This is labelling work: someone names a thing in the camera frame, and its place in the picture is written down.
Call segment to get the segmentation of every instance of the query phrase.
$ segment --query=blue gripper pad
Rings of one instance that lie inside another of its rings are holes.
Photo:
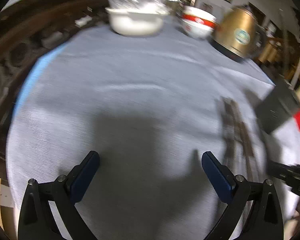
[[[99,165],[99,154],[90,151],[80,165],[74,166],[69,172],[66,188],[72,204],[82,200]]]
[[[212,152],[202,154],[201,164],[220,200],[231,203],[236,186],[232,172],[221,165]]]

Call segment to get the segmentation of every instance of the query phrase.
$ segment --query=red and white bowl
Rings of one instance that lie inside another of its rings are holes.
[[[185,6],[182,14],[182,28],[193,38],[205,39],[213,32],[216,18],[201,9]]]

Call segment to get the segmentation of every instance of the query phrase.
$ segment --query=kettle label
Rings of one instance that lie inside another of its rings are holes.
[[[237,42],[247,45],[250,42],[250,35],[245,30],[242,29],[236,29],[234,31],[234,37]]]

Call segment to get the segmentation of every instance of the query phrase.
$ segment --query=screw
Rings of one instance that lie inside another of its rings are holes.
[[[57,181],[59,182],[63,182],[66,179],[65,175],[60,175],[59,177],[57,177]]]
[[[237,175],[235,176],[235,179],[239,182],[243,182],[244,181],[244,177],[242,175]]]
[[[34,183],[35,183],[35,179],[28,180],[28,185],[33,186]]]
[[[266,179],[266,184],[268,184],[269,186],[271,186],[273,184],[271,179]]]

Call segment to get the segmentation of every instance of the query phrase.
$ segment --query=black object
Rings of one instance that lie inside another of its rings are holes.
[[[68,176],[60,175],[54,182],[40,184],[35,179],[30,179],[21,205],[18,239],[64,239],[48,203],[54,201],[73,240],[96,240],[74,203],[82,199],[99,164],[99,154],[91,151],[80,165],[73,167]]]
[[[229,51],[229,49],[222,46],[221,44],[216,42],[214,39],[211,39],[210,44],[212,45],[212,47],[214,47],[216,50],[221,52],[223,55],[225,55],[226,57],[228,57],[236,62],[242,62],[245,60],[245,58],[240,57],[239,55],[233,53],[232,51]]]
[[[269,134],[300,110],[300,102],[284,79],[277,79],[276,86],[255,108],[263,130]]]
[[[291,192],[300,196],[300,165],[288,166],[274,161],[268,161],[267,174],[283,180]]]
[[[73,240],[96,240],[74,204],[82,200],[99,164],[98,153],[91,151],[67,176],[60,175],[53,182],[40,184],[35,179],[30,179],[21,206],[18,239],[64,239],[48,203],[54,201]],[[234,176],[211,152],[202,155],[202,167],[221,201],[228,204],[205,240],[229,239],[246,202],[251,200],[253,204],[249,216],[237,239],[283,239],[281,209],[271,180],[256,183],[247,181],[242,175]],[[0,240],[9,240],[1,228]]]
[[[219,198],[226,203],[231,200],[205,240],[229,239],[246,202],[251,200],[253,203],[249,216],[240,236],[236,239],[283,239],[280,204],[270,179],[257,183],[247,181],[242,175],[234,176],[211,152],[202,155],[202,167]]]

